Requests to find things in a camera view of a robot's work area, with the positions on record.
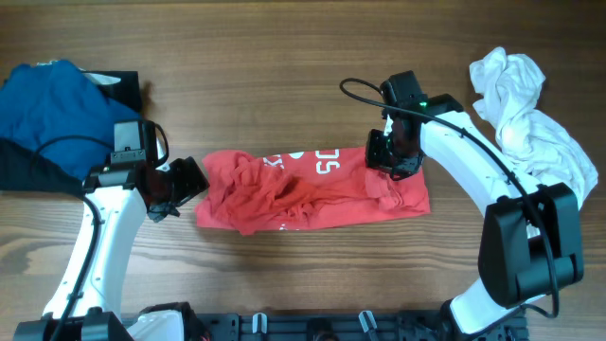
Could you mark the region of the red t-shirt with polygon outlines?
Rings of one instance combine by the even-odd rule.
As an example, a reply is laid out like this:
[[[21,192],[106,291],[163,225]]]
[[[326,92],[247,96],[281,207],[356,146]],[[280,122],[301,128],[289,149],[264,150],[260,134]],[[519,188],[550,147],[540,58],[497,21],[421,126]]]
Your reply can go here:
[[[195,207],[199,227],[317,230],[414,218],[430,213],[422,173],[394,181],[369,168],[365,148],[255,157],[218,151],[203,160],[209,189]]]

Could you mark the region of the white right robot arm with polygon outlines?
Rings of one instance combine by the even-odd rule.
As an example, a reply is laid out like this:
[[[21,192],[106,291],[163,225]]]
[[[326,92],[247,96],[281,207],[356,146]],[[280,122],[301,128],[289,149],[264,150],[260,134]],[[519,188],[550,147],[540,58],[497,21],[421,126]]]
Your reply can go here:
[[[516,170],[449,95],[388,101],[382,109],[385,128],[369,135],[367,165],[402,180],[432,158],[484,219],[478,280],[446,301],[428,330],[439,340],[473,340],[527,310],[556,317],[561,289],[584,275],[573,190]]]

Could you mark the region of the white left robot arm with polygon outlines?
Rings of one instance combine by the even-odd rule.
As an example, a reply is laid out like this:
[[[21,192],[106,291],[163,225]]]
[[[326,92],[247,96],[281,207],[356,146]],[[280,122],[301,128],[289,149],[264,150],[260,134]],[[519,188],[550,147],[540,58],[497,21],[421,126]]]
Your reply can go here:
[[[121,320],[122,286],[134,237],[145,219],[158,222],[205,191],[191,157],[165,169],[145,162],[97,168],[84,183],[80,234],[62,282],[38,320],[21,322],[16,340],[208,340],[211,333],[186,302],[144,309]]]

